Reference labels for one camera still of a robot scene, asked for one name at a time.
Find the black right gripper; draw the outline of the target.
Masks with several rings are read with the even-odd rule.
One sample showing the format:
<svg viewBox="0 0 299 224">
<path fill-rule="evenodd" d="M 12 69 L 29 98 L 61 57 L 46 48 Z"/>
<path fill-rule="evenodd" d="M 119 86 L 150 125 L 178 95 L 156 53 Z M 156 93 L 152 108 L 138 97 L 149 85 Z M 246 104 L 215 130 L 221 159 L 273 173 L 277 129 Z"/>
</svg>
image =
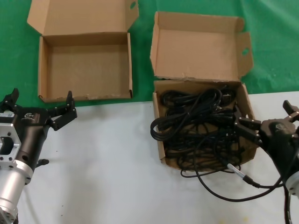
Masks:
<svg viewBox="0 0 299 224">
<path fill-rule="evenodd" d="M 295 133 L 295 125 L 291 123 L 299 120 L 299 108 L 285 100 L 283 109 L 288 114 L 284 119 L 270 119 L 261 123 L 243 117 L 238 105 L 234 105 L 233 130 L 237 136 L 262 145 L 282 180 L 287 181 L 299 170 L 299 138 Z"/>
</svg>

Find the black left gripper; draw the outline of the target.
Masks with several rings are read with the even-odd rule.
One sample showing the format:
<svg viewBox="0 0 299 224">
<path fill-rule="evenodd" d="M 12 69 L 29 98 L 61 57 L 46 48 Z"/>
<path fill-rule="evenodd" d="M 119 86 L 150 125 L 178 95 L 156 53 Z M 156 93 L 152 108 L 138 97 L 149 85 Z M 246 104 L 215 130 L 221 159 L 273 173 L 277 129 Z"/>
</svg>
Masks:
<svg viewBox="0 0 299 224">
<path fill-rule="evenodd" d="M 48 110 L 37 107 L 21 107 L 16 104 L 19 90 L 14 88 L 0 102 L 0 112 L 12 112 L 16 115 L 17 134 L 21 141 L 16 160 L 35 170 L 43 144 L 51 127 L 57 131 L 77 118 L 75 100 L 72 91 L 68 91 L 65 105 Z"/>
</svg>

